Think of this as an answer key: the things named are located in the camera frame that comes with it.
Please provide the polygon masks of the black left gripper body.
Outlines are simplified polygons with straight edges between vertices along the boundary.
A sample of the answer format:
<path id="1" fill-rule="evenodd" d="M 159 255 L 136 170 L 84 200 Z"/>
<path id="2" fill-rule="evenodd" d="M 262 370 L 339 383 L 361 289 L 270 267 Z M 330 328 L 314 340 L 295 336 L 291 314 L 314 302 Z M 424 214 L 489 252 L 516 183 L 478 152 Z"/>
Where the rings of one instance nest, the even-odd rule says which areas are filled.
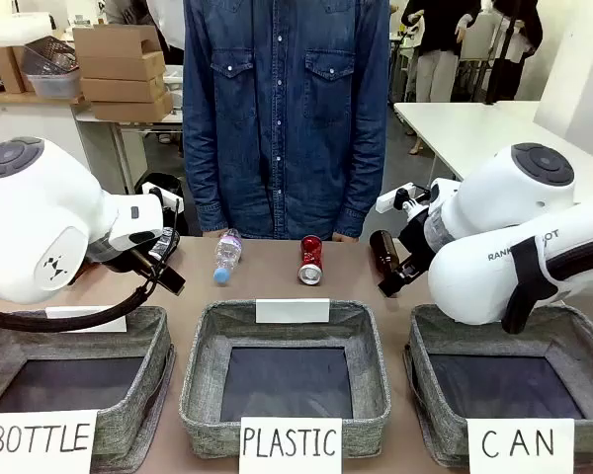
<path id="1" fill-rule="evenodd" d="M 90 244 L 86 250 L 86 260 L 106 266 L 116 273 L 136 272 L 149 275 L 151 267 L 162 260 L 167 261 L 179 243 L 179 233 L 172 227 L 165 227 L 156 237 L 151 231 L 144 231 L 129 236 L 130 248 L 120 251 L 106 239 Z"/>

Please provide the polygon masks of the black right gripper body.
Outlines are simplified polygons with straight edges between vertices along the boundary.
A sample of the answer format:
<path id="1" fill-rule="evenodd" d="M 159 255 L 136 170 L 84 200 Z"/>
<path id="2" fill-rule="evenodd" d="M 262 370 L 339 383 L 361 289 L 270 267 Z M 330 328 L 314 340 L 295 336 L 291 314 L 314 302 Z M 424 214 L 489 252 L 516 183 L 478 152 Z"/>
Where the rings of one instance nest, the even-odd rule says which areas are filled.
<path id="1" fill-rule="evenodd" d="M 399 241 L 409 254 L 401 263 L 407 271 L 427 271 L 433 260 L 433 250 L 424 235 L 427 217 L 428 209 L 421 210 L 400 231 Z"/>

